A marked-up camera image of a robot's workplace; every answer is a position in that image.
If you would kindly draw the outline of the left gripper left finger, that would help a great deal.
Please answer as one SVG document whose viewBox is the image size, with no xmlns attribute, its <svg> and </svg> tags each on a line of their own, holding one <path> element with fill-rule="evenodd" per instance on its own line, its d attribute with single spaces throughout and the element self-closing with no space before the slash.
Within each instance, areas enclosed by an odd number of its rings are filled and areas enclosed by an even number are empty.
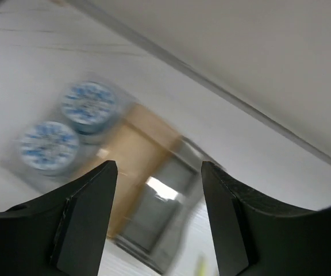
<svg viewBox="0 0 331 276">
<path fill-rule="evenodd" d="M 0 212 L 0 275 L 97 275 L 116 182 L 108 160 Z"/>
</svg>

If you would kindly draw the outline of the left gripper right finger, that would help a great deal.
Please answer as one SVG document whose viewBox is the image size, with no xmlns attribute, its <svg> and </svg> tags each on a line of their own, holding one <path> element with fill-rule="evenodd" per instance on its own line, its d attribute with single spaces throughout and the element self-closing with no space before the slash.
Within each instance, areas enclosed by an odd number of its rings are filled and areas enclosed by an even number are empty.
<svg viewBox="0 0 331 276">
<path fill-rule="evenodd" d="M 331 206 L 308 210 L 201 167 L 220 275 L 331 275 Z"/>
</svg>

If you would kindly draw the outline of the blue white tape jar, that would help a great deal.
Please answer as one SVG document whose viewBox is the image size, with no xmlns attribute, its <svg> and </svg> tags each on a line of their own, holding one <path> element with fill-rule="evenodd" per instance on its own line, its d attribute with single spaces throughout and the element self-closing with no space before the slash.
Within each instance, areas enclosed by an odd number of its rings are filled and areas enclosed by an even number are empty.
<svg viewBox="0 0 331 276">
<path fill-rule="evenodd" d="M 115 86 L 86 80 L 71 84 L 60 110 L 86 144 L 100 144 L 126 109 L 126 93 Z"/>
<path fill-rule="evenodd" d="M 26 128 L 17 139 L 17 155 L 34 173 L 57 176 L 68 172 L 80 153 L 80 140 L 68 125 L 43 121 Z"/>
</svg>

